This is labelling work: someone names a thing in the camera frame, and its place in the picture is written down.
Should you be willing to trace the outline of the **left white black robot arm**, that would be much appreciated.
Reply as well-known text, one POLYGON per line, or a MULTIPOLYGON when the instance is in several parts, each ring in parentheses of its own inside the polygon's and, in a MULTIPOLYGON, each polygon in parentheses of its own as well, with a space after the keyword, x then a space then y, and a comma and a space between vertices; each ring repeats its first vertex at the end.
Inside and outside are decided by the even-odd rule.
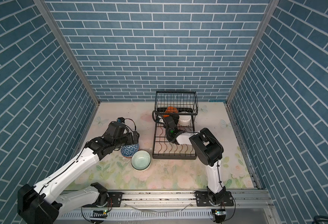
POLYGON ((110 207, 108 190, 100 183, 65 195, 62 192, 105 156, 139 142, 139 133, 131 130, 124 120, 112 121, 102 136, 88 141, 77 155, 45 179, 21 187, 17 193, 18 215, 28 224, 52 224, 64 213, 85 205, 110 207))

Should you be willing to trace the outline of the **orange square bowl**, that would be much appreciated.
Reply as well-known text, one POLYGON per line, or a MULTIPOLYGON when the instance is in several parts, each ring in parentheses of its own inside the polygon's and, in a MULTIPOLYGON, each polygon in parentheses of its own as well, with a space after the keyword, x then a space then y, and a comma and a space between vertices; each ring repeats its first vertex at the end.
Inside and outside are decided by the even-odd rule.
POLYGON ((172 114, 172 113, 177 114, 178 113, 178 109, 175 108, 175 107, 173 107, 173 106, 167 107, 167 109, 164 112, 164 118, 169 117, 170 114, 172 114))

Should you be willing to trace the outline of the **green ringed bowl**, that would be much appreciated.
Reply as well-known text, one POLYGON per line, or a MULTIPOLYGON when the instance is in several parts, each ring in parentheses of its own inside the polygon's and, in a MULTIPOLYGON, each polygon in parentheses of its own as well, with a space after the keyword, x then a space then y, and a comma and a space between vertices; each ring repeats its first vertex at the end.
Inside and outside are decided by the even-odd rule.
POLYGON ((131 165, 137 171, 144 171, 151 165, 151 155, 147 151, 140 150, 132 156, 131 165))

